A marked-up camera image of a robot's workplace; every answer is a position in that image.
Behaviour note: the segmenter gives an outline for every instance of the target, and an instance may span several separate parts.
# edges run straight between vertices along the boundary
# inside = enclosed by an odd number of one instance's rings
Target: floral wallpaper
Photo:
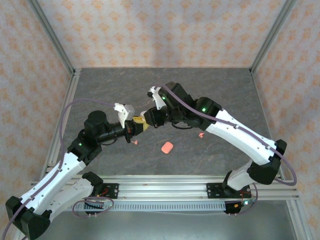
[[[75,68],[249,68],[285,0],[39,2]]]
[[[288,143],[314,239],[320,236],[320,4],[296,2],[255,82],[273,139]]]
[[[7,199],[39,180],[70,76],[26,0],[0,1],[0,39],[2,234]]]

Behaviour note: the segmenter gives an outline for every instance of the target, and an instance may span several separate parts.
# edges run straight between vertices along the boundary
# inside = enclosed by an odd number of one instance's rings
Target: pink sponge
[[[174,145],[167,141],[161,148],[161,151],[164,152],[165,154],[170,153],[170,151],[174,148]]]

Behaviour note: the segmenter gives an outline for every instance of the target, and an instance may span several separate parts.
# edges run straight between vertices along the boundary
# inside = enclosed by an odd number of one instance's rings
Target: black cable
[[[90,208],[93,208],[93,209],[104,209],[103,207],[100,207],[100,206],[94,206],[94,205],[91,205],[91,204],[89,204],[89,203],[84,203],[85,205],[87,205],[88,207],[90,207]]]
[[[172,127],[174,127],[175,129],[180,129],[180,130],[187,130],[187,129],[192,129],[191,126],[189,127],[180,127],[180,126],[176,126],[173,123],[171,123]]]
[[[103,146],[110,146],[112,144],[114,144],[118,139],[116,138],[112,143],[108,143],[108,144],[103,144],[103,143],[100,143],[101,145]]]

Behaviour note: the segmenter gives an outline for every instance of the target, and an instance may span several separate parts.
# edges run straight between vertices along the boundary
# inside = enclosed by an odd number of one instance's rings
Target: gray marble surface
[[[248,69],[244,68],[84,68],[81,70],[74,99],[92,98],[108,103],[130,104],[136,115],[155,104],[148,98],[150,87],[158,83],[180,83],[196,99],[208,97],[238,121],[269,137],[267,125]],[[83,102],[71,107],[64,134],[69,146],[84,121],[94,110],[107,114],[110,123],[117,112],[98,103]],[[249,157],[218,136],[200,129],[178,130],[170,124],[135,137],[138,145],[120,138],[85,169],[99,175],[215,175],[224,176],[248,162]],[[169,154],[161,147],[174,145]]]

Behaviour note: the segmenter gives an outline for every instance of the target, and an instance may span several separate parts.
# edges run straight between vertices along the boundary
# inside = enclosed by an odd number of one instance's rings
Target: purple cable
[[[109,106],[109,107],[114,107],[114,104],[109,104],[109,103],[105,103],[103,101],[99,101],[99,100],[94,100],[94,99],[90,99],[90,98],[79,98],[77,100],[74,100],[72,102],[70,102],[62,111],[62,114],[61,114],[61,118],[60,118],[60,123],[59,123],[59,139],[60,139],[60,143],[61,143],[61,152],[62,152],[62,156],[61,156],[61,160],[59,162],[59,167],[58,169],[61,169],[61,167],[63,166],[63,163],[64,163],[64,158],[65,158],[65,145],[64,145],[64,142],[63,142],[63,138],[62,138],[62,125],[63,125],[63,121],[64,121],[64,118],[65,118],[65,114],[68,110],[68,108],[72,105],[72,104],[76,104],[78,102],[82,102],[82,101],[89,101],[89,102],[94,102],[94,103],[99,103],[99,104],[102,104],[102,105],[106,105],[106,106]],[[33,199],[38,193],[40,193],[46,186],[48,186],[48,184],[50,184],[52,182],[52,180],[57,176],[57,174],[59,173],[59,170],[55,171],[55,173],[52,175],[52,177],[44,184],[42,185],[42,187],[40,187],[34,194],[32,194],[30,196],[29,199],[27,199],[19,208],[18,210],[15,212],[15,214],[12,216],[12,218],[10,219],[10,221],[8,222],[8,224],[6,225],[4,231],[3,231],[3,234],[2,234],[2,237],[1,237],[1,240],[5,240],[6,238],[6,235],[8,233],[8,230],[11,226],[11,224],[14,222],[14,220],[16,219],[16,217],[18,216],[18,214],[21,212],[21,210],[31,201],[31,199]]]
[[[88,196],[88,197],[85,197],[84,200],[79,200],[79,201],[77,201],[77,202],[72,206],[72,213],[73,213],[73,215],[74,215],[75,217],[80,218],[80,219],[86,219],[86,218],[90,218],[90,217],[91,217],[91,215],[83,215],[83,216],[80,216],[80,215],[77,215],[77,214],[76,214],[76,212],[75,212],[75,207],[76,207],[76,205],[77,205],[78,203],[92,203],[92,204],[102,203],[102,202],[99,202],[99,201],[88,201],[88,199],[101,199],[101,200],[102,200],[102,199],[107,199],[107,200],[109,200],[109,201],[112,202],[112,206],[111,206],[111,207],[108,207],[106,210],[94,214],[94,215],[93,215],[94,217],[97,217],[97,216],[100,215],[100,214],[104,214],[104,213],[110,211],[111,208],[113,208],[113,206],[115,205],[115,201],[114,201],[113,199],[109,198],[109,197],[106,197],[106,196]]]
[[[173,93],[165,84],[161,84],[161,85],[158,85],[158,86],[164,88],[175,100],[177,100],[180,104],[182,104],[185,108],[187,108],[191,112],[193,112],[193,113],[195,113],[195,114],[197,114],[197,115],[199,115],[201,117],[204,117],[206,119],[210,119],[210,120],[213,120],[213,121],[216,121],[216,122],[220,122],[220,123],[223,123],[223,124],[230,125],[230,126],[232,126],[234,128],[237,126],[235,123],[232,123],[230,121],[219,119],[219,118],[216,118],[214,116],[209,116],[207,114],[204,114],[204,113],[202,113],[200,111],[197,111],[197,110],[193,109],[188,104],[186,104],[184,101],[182,101],[177,95],[175,95],[175,93]],[[276,180],[277,182],[279,182],[281,184],[287,185],[287,186],[295,186],[297,184],[297,175],[296,175],[295,170],[290,165],[289,161],[280,152],[278,152],[276,149],[274,149],[271,146],[269,146],[267,143],[265,143],[263,140],[261,140],[259,137],[257,137],[255,134],[253,134],[249,130],[245,129],[244,127],[238,126],[238,129],[242,130],[243,132],[247,133],[248,135],[250,135],[251,137],[256,139],[258,142],[260,142],[266,148],[270,147],[270,150],[273,151],[275,154],[277,154],[285,162],[285,164],[288,166],[288,168],[290,169],[291,174],[293,176],[293,181],[292,182],[285,182],[285,181],[282,181],[282,180],[277,179],[277,178],[275,178],[274,180]]]

